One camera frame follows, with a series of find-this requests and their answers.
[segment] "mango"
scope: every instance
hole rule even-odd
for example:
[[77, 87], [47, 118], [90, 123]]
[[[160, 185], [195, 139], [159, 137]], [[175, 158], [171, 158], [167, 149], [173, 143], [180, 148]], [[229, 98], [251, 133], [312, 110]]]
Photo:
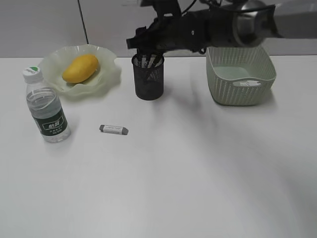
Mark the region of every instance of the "mango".
[[91, 54], [76, 57], [64, 71], [62, 78], [68, 83], [81, 83], [98, 68], [98, 59]]

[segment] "bottle cap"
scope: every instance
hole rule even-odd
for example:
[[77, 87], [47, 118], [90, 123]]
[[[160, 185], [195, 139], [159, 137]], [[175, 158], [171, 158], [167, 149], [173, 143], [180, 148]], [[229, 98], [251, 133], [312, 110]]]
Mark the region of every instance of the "bottle cap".
[[22, 71], [22, 73], [23, 73], [24, 81], [29, 84], [38, 83], [44, 79], [42, 71], [39, 67], [26, 68], [25, 70]]

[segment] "basket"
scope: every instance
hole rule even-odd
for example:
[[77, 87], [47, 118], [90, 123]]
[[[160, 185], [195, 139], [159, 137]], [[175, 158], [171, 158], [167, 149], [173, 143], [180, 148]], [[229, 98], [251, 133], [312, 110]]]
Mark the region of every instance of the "basket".
[[274, 65], [263, 49], [208, 48], [207, 78], [213, 99], [227, 106], [261, 102], [275, 79]]

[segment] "bottle label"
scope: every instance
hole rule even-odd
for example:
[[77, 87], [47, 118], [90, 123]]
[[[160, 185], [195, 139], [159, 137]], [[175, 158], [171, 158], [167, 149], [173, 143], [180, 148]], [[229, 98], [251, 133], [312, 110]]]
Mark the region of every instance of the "bottle label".
[[39, 119], [33, 117], [42, 135], [54, 136], [61, 134], [67, 128], [67, 120], [63, 109], [50, 118]]

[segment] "water bottle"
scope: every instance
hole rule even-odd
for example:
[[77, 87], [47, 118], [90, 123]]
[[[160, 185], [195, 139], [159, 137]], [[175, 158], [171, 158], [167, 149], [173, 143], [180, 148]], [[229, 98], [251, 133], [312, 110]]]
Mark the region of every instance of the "water bottle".
[[44, 83], [39, 67], [23, 70], [27, 83], [26, 102], [44, 140], [57, 143], [67, 139], [71, 131], [56, 92]]

